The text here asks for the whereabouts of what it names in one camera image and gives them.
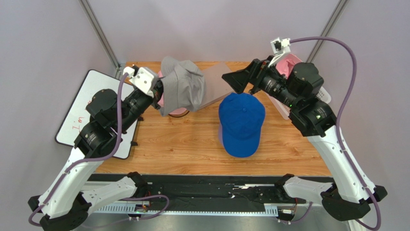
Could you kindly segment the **light pink cap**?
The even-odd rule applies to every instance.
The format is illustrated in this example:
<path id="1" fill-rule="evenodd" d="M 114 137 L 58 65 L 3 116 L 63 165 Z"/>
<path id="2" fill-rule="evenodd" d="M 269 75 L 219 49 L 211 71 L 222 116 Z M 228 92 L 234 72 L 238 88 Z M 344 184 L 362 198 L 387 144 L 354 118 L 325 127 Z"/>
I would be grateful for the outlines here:
<path id="1" fill-rule="evenodd" d="M 301 62 L 302 60 L 290 53 L 276 64 L 276 69 L 281 75 L 284 75 L 285 78 L 288 78 L 293 67 L 297 63 Z"/>

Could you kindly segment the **grey bucket hat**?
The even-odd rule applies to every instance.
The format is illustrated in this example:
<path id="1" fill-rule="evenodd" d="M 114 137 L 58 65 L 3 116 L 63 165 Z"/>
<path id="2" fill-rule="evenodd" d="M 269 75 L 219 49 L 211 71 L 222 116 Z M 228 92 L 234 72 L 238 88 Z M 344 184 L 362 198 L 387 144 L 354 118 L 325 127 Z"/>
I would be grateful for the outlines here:
<path id="1" fill-rule="evenodd" d="M 163 104 L 159 109 L 161 116 L 185 108 L 199 110 L 206 92 L 205 78 L 199 67 L 190 60 L 179 61 L 166 56 L 161 61 L 163 77 Z"/>

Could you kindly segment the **pink bucket hat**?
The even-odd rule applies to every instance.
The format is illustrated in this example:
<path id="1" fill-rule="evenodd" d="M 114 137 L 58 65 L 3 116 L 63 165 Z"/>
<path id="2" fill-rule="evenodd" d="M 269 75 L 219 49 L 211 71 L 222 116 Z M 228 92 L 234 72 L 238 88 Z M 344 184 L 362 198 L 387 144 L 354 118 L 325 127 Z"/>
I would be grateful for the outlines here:
<path id="1" fill-rule="evenodd" d="M 179 89 L 179 80 L 171 74 L 171 80 L 165 80 L 164 92 L 158 104 L 160 105 L 159 113 L 162 117 L 182 117 L 189 111 L 181 104 L 181 93 Z"/>

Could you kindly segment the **blue hat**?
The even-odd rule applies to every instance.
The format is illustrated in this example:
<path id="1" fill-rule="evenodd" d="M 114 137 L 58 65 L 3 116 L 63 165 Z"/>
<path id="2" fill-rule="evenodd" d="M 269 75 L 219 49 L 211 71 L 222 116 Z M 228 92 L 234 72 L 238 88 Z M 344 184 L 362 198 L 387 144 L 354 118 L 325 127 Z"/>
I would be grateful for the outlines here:
<path id="1" fill-rule="evenodd" d="M 233 92 L 223 99 L 218 108 L 218 117 L 223 128 L 225 151 L 237 158 L 255 154 L 265 116 L 264 105 L 251 94 Z"/>

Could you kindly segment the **lavender baseball cap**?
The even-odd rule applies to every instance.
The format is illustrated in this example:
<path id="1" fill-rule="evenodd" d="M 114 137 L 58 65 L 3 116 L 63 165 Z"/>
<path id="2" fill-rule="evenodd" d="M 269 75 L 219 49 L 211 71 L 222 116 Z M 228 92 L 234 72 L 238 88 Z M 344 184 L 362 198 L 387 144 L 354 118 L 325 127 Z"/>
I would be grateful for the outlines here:
<path id="1" fill-rule="evenodd" d="M 223 132 L 222 125 L 219 124 L 219 127 L 218 127 L 218 140 L 219 140 L 219 143 L 222 145 L 222 147 L 224 147 L 222 132 Z"/>

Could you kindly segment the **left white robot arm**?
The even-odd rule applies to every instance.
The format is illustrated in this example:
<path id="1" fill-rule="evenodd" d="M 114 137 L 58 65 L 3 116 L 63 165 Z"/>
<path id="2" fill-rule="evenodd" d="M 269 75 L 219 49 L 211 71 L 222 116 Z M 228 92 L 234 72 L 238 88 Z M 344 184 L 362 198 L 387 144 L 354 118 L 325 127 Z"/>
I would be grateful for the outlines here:
<path id="1" fill-rule="evenodd" d="M 139 87 L 125 99 L 121 98 L 121 93 L 121 90 L 100 90 L 87 105 L 90 121 L 75 139 L 58 178 L 44 194 L 28 201 L 34 214 L 43 214 L 38 227 L 45 231 L 71 231 L 91 213 L 115 201 L 151 198 L 147 182 L 137 172 L 98 189 L 82 190 L 95 169 L 117 152 L 121 136 L 127 129 L 149 106 L 157 105 L 163 94 L 163 84 L 159 80 L 154 82 L 153 96 L 146 95 Z"/>

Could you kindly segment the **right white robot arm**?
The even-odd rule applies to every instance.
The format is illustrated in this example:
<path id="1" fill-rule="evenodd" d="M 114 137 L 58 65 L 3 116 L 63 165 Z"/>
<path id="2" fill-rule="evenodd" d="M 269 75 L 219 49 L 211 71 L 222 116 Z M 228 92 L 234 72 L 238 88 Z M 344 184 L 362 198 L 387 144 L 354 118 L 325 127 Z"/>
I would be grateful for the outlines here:
<path id="1" fill-rule="evenodd" d="M 344 141 L 331 107 L 318 98 L 324 83 L 312 63 L 297 63 L 289 77 L 279 73 L 269 60 L 254 59 L 246 68 L 222 75 L 236 93 L 251 84 L 251 94 L 263 91 L 290 108 L 289 118 L 302 136 L 316 148 L 333 176 L 332 183 L 301 179 L 287 174 L 276 183 L 281 200 L 300 198 L 324 207 L 339 221 L 359 220 L 370 206 L 387 196 L 364 174 Z"/>

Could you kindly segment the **grey flat board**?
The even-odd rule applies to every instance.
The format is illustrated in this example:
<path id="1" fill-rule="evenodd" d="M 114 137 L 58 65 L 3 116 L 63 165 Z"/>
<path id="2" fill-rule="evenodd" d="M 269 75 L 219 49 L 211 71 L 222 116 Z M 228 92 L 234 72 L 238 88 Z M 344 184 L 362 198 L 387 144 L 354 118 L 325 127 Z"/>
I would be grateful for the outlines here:
<path id="1" fill-rule="evenodd" d="M 205 78 L 205 94 L 199 110 L 224 99 L 233 92 L 233 89 L 222 79 L 222 75 L 230 73 L 225 63 L 218 63 L 202 71 Z"/>

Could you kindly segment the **white plastic basket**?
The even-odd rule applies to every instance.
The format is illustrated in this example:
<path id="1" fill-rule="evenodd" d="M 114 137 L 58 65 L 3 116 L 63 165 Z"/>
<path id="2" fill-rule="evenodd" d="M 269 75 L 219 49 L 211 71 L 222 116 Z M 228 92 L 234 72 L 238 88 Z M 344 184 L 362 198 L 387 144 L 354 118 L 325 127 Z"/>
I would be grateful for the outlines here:
<path id="1" fill-rule="evenodd" d="M 269 100 L 273 103 L 273 105 L 276 107 L 276 109 L 281 114 L 281 116 L 285 120 L 289 120 L 290 108 L 282 104 L 278 100 L 274 99 L 273 97 L 269 96 L 267 93 L 266 95 L 268 96 Z M 330 94 L 327 92 L 327 90 L 324 87 L 320 88 L 317 94 L 317 97 L 325 103 L 330 103 L 332 99 Z"/>

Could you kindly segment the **white whiteboard with red writing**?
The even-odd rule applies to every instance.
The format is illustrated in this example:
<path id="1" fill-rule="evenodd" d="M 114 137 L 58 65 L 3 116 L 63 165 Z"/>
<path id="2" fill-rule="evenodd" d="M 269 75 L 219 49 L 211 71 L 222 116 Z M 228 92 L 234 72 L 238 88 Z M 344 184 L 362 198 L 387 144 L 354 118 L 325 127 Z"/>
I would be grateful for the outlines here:
<path id="1" fill-rule="evenodd" d="M 56 142 L 72 147 L 75 138 L 90 120 L 90 114 L 86 111 L 86 106 L 90 103 L 94 94 L 103 89 L 112 89 L 117 93 L 119 82 L 120 80 L 99 71 L 89 70 L 55 136 Z M 130 95 L 132 90 L 134 89 L 131 84 L 124 83 L 122 100 Z M 114 155 L 115 158 L 127 159 L 129 157 L 136 126 L 137 122 L 127 130 L 127 134 L 122 135 L 122 142 Z"/>

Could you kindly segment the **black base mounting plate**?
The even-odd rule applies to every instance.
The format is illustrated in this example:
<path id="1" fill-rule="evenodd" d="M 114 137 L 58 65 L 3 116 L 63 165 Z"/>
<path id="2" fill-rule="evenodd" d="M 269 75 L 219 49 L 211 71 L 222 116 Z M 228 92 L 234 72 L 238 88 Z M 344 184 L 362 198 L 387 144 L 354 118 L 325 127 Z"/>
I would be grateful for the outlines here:
<path id="1" fill-rule="evenodd" d="M 280 195 L 280 176 L 142 175 L 147 186 L 137 197 L 164 194 L 167 211 L 261 212 L 264 204 L 307 205 L 302 198 Z"/>

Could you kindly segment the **right corner aluminium post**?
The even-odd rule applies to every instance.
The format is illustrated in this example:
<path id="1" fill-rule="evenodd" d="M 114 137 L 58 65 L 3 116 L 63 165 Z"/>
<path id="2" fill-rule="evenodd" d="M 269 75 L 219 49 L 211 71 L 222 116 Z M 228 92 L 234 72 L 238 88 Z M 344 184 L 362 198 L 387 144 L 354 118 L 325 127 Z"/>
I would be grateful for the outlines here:
<path id="1" fill-rule="evenodd" d="M 335 6 L 332 14 L 330 15 L 326 25 L 324 26 L 320 36 L 321 37 L 328 37 L 335 27 L 336 23 L 338 22 L 339 18 L 343 14 L 346 6 L 348 5 L 349 0 L 339 0 L 337 5 Z M 311 50 L 307 62 L 311 63 L 315 60 L 317 55 L 319 54 L 321 48 L 323 47 L 324 40 L 317 40 L 313 49 Z"/>

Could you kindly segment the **corner aluminium post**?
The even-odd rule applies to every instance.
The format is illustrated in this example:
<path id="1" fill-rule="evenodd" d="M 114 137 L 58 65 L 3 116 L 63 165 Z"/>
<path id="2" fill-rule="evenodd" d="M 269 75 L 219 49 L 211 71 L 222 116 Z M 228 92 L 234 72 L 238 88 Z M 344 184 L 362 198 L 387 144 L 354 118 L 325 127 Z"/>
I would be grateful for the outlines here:
<path id="1" fill-rule="evenodd" d="M 112 65 L 115 67 L 116 70 L 119 70 L 121 67 L 121 64 L 118 61 L 114 53 L 114 50 L 112 49 L 90 2 L 88 0 L 79 0 L 79 3 L 83 11 L 85 12 L 85 15 L 87 16 L 92 28 L 94 29 L 97 35 L 97 38 L 99 39 L 103 49 L 105 50 L 110 62 L 112 63 Z"/>
<path id="2" fill-rule="evenodd" d="M 321 37 L 328 37 L 335 27 L 336 23 L 338 22 L 339 18 L 343 14 L 346 6 L 348 5 L 349 0 L 339 0 L 337 5 L 335 6 L 332 14 L 330 15 L 326 25 L 324 26 L 320 36 Z M 313 49 L 311 50 L 307 62 L 311 63 L 315 60 L 317 55 L 319 54 L 321 48 L 323 47 L 324 40 L 317 40 Z"/>

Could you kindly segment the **left corner aluminium post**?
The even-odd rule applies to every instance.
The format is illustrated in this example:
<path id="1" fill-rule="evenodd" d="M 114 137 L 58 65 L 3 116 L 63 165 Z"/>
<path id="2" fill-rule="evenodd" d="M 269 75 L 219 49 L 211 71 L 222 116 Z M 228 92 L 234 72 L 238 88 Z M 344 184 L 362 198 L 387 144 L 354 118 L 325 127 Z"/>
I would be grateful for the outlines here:
<path id="1" fill-rule="evenodd" d="M 121 64 L 118 61 L 114 53 L 114 50 L 112 49 L 90 2 L 88 0 L 79 0 L 79 3 L 83 11 L 85 12 L 85 15 L 87 16 L 92 28 L 94 29 L 97 35 L 97 38 L 99 39 L 103 49 L 105 50 L 110 62 L 112 63 L 112 65 L 115 67 L 116 70 L 119 70 L 121 67 Z"/>

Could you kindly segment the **aluminium frame rail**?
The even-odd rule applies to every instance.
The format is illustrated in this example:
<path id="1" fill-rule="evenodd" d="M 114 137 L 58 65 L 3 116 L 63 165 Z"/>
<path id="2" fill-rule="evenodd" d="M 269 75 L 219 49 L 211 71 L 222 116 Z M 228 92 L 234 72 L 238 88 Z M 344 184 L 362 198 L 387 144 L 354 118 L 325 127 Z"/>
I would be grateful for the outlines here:
<path id="1" fill-rule="evenodd" d="M 307 223 L 318 216 L 326 231 L 334 231 L 340 222 L 331 218 L 323 207 L 302 199 L 287 203 L 274 203 L 273 197 L 266 203 L 264 196 L 255 201 L 228 194 L 226 198 L 177 197 L 171 192 L 158 192 L 147 200 L 121 200 L 95 210 L 101 214 L 126 214 L 129 219 L 142 220 L 158 216 L 212 216 L 212 217 L 268 217 L 282 225 Z"/>

